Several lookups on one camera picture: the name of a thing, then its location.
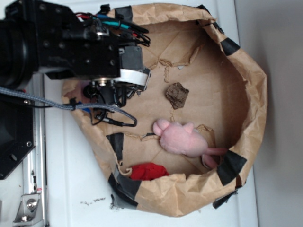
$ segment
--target pink stuffed animal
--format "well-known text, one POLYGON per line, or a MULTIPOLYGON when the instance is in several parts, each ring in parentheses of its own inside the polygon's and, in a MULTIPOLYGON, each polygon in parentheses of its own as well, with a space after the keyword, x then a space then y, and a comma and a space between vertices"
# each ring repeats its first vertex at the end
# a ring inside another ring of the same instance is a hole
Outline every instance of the pink stuffed animal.
POLYGON ((177 122, 170 123, 165 119, 159 119, 153 124, 152 130, 157 136, 161 136, 160 144, 166 151, 188 157, 202 156, 203 164, 211 169, 218 166, 211 156, 224 155, 228 150, 209 148, 204 137, 194 130, 192 122, 182 126, 177 122))

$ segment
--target cable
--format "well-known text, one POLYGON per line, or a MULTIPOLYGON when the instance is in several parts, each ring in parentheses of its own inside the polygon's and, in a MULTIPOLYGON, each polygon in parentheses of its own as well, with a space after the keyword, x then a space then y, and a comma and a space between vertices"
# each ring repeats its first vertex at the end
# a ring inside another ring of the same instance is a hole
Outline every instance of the cable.
POLYGON ((125 115, 126 117, 130 118, 131 120, 133 120, 134 123, 131 124, 131 127, 135 127, 137 125, 137 119, 134 116, 130 115, 128 112, 126 112, 124 110, 121 110, 120 108, 117 108, 117 107, 111 106, 111 105, 107 105, 107 104, 87 103, 87 104, 75 104, 75 105, 62 105, 62 104, 56 103, 54 101, 44 99, 42 97, 37 97, 32 94, 15 91, 15 90, 11 90, 11 89, 4 88, 4 87, 0 87, 0 93, 4 94, 4 95, 8 95, 8 96, 29 99, 32 101, 45 103, 45 104, 51 105, 53 107, 56 107, 56 108, 59 108, 62 110, 75 110, 75 109, 86 109, 86 108, 99 108, 99 109, 110 110, 110 111, 121 113, 121 114, 125 115))

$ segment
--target brown paper bag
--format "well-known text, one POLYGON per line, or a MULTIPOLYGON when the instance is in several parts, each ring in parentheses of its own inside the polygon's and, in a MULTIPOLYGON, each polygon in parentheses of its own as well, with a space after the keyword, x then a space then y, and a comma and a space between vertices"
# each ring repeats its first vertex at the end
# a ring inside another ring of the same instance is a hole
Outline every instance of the brown paper bag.
MULTIPOLYGON (((115 205, 183 216, 245 184, 263 137, 267 79, 204 9, 147 4, 133 6, 132 12, 133 22, 147 28, 151 38, 151 46, 143 48, 144 64, 152 69, 148 88, 123 107, 138 125, 92 126, 83 111, 72 115, 113 188, 115 205), (165 97, 175 82, 189 90, 185 106, 177 110, 165 97), (209 171, 200 158, 164 151, 159 137, 148 134, 159 118, 193 122, 210 147, 229 148, 223 163, 209 171), (146 162, 165 166, 170 176, 152 181, 128 178, 133 165, 146 162)), ((65 102, 72 96, 81 101, 81 82, 67 81, 63 95, 65 102)), ((128 121, 117 113, 112 118, 128 121)))

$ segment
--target blue wire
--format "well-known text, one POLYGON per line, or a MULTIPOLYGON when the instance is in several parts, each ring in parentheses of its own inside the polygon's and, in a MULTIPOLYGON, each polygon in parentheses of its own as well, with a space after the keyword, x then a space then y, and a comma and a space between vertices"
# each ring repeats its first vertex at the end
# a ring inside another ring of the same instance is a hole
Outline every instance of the blue wire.
POLYGON ((110 17, 108 17, 106 15, 102 15, 102 14, 97 14, 97 17, 100 19, 110 18, 110 17))

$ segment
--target red object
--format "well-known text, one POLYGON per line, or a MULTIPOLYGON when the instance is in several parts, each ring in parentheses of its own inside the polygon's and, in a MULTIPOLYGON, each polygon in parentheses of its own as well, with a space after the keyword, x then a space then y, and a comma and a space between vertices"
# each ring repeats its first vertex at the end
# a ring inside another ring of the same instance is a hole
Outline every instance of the red object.
POLYGON ((168 176, 164 166, 159 166, 154 163, 144 163, 132 167, 133 172, 130 178, 132 180, 150 181, 162 176, 168 176))

